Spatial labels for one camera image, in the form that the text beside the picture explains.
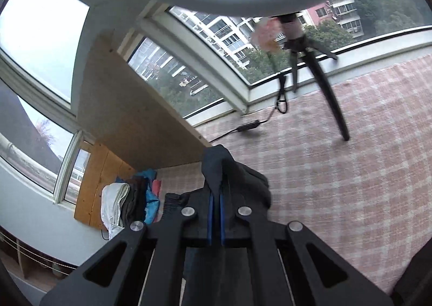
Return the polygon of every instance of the black cloth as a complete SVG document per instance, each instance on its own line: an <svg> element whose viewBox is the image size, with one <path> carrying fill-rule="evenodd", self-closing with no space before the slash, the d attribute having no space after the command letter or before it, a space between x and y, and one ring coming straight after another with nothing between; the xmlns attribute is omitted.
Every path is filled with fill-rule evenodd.
<svg viewBox="0 0 432 306"><path fill-rule="evenodd" d="M144 177L132 177L125 180L129 184L129 192L120 209L120 217L123 227L128 227L133 221L145 219L146 190L148 179Z"/></svg>
<svg viewBox="0 0 432 306"><path fill-rule="evenodd" d="M134 221L142 221L144 222L146 218L146 191L149 185L149 180L144 177L132 177L132 179L136 180L136 185L138 186L138 197L137 197L137 206L135 207L134 212Z"/></svg>
<svg viewBox="0 0 432 306"><path fill-rule="evenodd" d="M395 306L432 305L432 239L411 259L390 296Z"/></svg>
<svg viewBox="0 0 432 306"><path fill-rule="evenodd" d="M248 198L252 210L266 215L271 205L267 178L235 162L222 145L206 149L201 170L206 184L197 190L210 190L214 197L212 246L186 249L182 306L253 305L247 250L220 245L220 194L228 185L231 193ZM161 220L186 206L190 195L166 194Z"/></svg>

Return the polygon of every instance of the blue cloth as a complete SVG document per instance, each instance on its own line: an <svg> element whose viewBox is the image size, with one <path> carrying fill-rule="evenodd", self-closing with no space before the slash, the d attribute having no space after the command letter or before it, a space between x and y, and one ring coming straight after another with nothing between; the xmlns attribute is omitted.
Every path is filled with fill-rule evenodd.
<svg viewBox="0 0 432 306"><path fill-rule="evenodd" d="M159 209L159 198L152 193L150 189L147 189L146 191L146 200L147 205L144 209L146 214L146 219L144 220L144 223L150 224L154 221L156 214Z"/></svg>

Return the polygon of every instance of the window sill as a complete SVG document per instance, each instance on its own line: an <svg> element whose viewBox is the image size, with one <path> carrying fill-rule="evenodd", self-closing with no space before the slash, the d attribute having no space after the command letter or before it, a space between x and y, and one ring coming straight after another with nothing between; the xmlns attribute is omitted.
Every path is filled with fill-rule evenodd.
<svg viewBox="0 0 432 306"><path fill-rule="evenodd" d="M317 59L329 76L330 83L340 83L374 70L432 53L432 50L428 49L432 46L431 30L432 26L407 29L337 49L334 51L339 56L337 62L325 55L320 55ZM292 75L289 73L291 68L283 70L288 74L285 90L288 91L289 99L317 89L315 79L305 64L298 64L298 68L299 91L297 94L291 92ZM278 90L277 74L251 85L248 113L272 106ZM217 101L214 105L209 104L185 118L192 126L196 127L233 111L234 108L228 102Z"/></svg>

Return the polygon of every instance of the window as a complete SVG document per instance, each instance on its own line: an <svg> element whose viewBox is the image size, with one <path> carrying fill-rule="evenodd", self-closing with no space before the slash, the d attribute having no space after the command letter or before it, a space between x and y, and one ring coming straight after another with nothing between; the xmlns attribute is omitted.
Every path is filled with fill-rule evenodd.
<svg viewBox="0 0 432 306"><path fill-rule="evenodd" d="M342 5L340 7L335 8L335 10L336 10L336 13L338 15L341 15L341 14L347 13L349 11L353 11L354 7L353 7L353 4L346 4L346 5Z"/></svg>
<svg viewBox="0 0 432 306"><path fill-rule="evenodd" d="M216 37L222 38L232 32L232 29L228 26L228 24L224 20L219 20L213 26L210 27L210 30L216 34Z"/></svg>
<svg viewBox="0 0 432 306"><path fill-rule="evenodd" d="M327 16L327 11L325 11L324 8L319 8L319 9L317 9L315 11L317 12L317 15L318 15L319 18Z"/></svg>
<svg viewBox="0 0 432 306"><path fill-rule="evenodd" d="M88 10L79 0L9 0L0 15L0 47L70 102L76 49Z"/></svg>
<svg viewBox="0 0 432 306"><path fill-rule="evenodd" d="M216 20L219 17L217 15L208 15L206 13L196 13L195 16L199 18L204 25L208 25L210 22Z"/></svg>
<svg viewBox="0 0 432 306"><path fill-rule="evenodd" d="M227 39L225 39L223 42L225 43L226 46L230 46L231 44L235 43L239 39L240 38L236 34L233 34L232 36L229 36Z"/></svg>
<svg viewBox="0 0 432 306"><path fill-rule="evenodd" d="M86 171L87 163L89 162L91 145L83 142L79 149L78 156L76 157L75 164L70 175L69 184L67 185L66 195L64 200L76 205L78 198L79 188L83 181L84 172Z"/></svg>
<svg viewBox="0 0 432 306"><path fill-rule="evenodd" d="M243 24L241 26L238 27L238 29L240 30L241 33L243 33L243 35L247 38L250 39L251 35L252 35L252 29L249 28L249 26L247 24Z"/></svg>
<svg viewBox="0 0 432 306"><path fill-rule="evenodd" d="M352 3L349 4L347 4L347 0L329 1L333 4L334 14L338 16L336 20L338 23L333 20L332 14L327 12L329 8L325 2L302 12L299 20L304 25L308 36L319 40L321 44L331 50L401 29L432 24L431 10L425 0L396 0L396 2L395 0L350 0ZM338 3L344 4L343 6L339 5L341 9L338 9ZM370 8L376 8L375 12L370 13ZM178 16L178 12L183 11L185 10L172 8L171 13ZM213 27L222 19L225 23ZM239 18L217 16L207 24L213 29L205 27L202 32L195 32L203 37L209 45L217 48L221 56L232 63L249 83L254 83L290 67L289 55L281 51L274 54L275 71L266 52L254 48L250 43L251 34L260 19L244 18L239 20ZM221 40L227 39L228 35L233 33L240 38L239 41L229 46L221 44ZM282 43L283 35L278 35L278 38L281 38L280 42ZM241 55L240 57L240 54L237 54L239 49L245 56Z"/></svg>
<svg viewBox="0 0 432 306"><path fill-rule="evenodd" d="M0 155L49 192L72 134L44 117L0 80Z"/></svg>
<svg viewBox="0 0 432 306"><path fill-rule="evenodd" d="M155 61L157 52L164 58ZM129 65L182 117L220 99L210 86L204 87L205 81L148 38L144 39Z"/></svg>
<svg viewBox="0 0 432 306"><path fill-rule="evenodd" d="M235 53L235 55L238 57L238 59L239 59L241 62L244 63L245 61L247 61L247 55L246 55L245 53L246 53L248 50L249 50L248 48L243 49L243 50L240 50L239 52Z"/></svg>

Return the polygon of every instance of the white wall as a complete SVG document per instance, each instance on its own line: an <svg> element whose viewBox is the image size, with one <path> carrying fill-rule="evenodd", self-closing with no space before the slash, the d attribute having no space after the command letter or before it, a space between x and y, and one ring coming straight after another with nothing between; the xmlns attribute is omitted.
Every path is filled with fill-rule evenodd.
<svg viewBox="0 0 432 306"><path fill-rule="evenodd" d="M37 187L0 158L0 226L45 254L81 265L104 245L101 231L75 220Z"/></svg>
<svg viewBox="0 0 432 306"><path fill-rule="evenodd" d="M30 303L33 306L39 306L39 303L41 302L41 299L45 296L46 292L30 285L29 283L16 277L12 273L9 273L9 274L12 277L15 284L18 286L18 288L21 290L21 292L27 298L27 300L30 301Z"/></svg>

